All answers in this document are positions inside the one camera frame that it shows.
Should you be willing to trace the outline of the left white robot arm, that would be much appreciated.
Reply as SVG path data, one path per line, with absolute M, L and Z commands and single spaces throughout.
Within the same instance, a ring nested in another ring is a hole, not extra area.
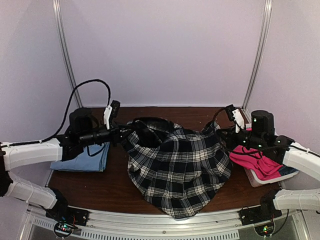
M 103 113 L 103 123 L 100 124 L 91 109 L 78 108 L 69 115 L 69 127 L 64 134 L 45 140 L 1 143 L 0 195 L 39 205 L 51 210 L 61 222 L 69 221 L 72 211 L 58 190 L 31 183 L 11 174 L 10 170 L 42 162 L 69 161 L 89 146 L 121 143 L 133 127 L 113 123 L 112 119 L 117 114 L 117 109 L 107 106 Z

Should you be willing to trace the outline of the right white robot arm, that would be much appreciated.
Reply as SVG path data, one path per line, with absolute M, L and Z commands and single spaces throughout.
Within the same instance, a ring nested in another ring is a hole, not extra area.
M 251 113 L 251 129 L 247 130 L 244 118 L 238 108 L 229 105 L 223 108 L 234 126 L 218 129 L 222 147 L 233 157 L 244 156 L 254 160 L 270 159 L 280 166 L 303 172 L 312 178 L 320 179 L 320 155 L 303 147 L 285 135 L 276 135 L 274 116 L 266 110 Z M 280 210 L 320 210 L 320 190 L 272 190 L 260 200 L 256 210 L 259 220 L 268 220 Z

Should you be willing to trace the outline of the black white plaid shirt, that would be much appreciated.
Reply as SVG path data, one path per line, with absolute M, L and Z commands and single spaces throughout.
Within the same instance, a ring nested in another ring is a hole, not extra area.
M 199 213 L 231 177 L 232 162 L 208 122 L 200 131 L 158 117 L 129 122 L 127 173 L 144 200 L 175 219 Z

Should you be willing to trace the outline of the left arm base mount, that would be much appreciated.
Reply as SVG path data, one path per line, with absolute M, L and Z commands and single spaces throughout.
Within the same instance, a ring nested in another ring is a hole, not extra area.
M 56 222 L 67 223 L 72 226 L 86 226 L 89 218 L 89 211 L 67 207 L 66 210 L 54 210 L 54 209 L 45 209 L 45 216 L 51 218 Z

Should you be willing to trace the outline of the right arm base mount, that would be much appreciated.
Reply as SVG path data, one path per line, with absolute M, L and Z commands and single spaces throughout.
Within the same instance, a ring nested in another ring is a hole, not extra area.
M 244 206 L 238 211 L 238 215 L 243 226 L 271 221 L 273 218 L 281 217 L 281 210 L 263 210 L 258 205 L 255 207 Z

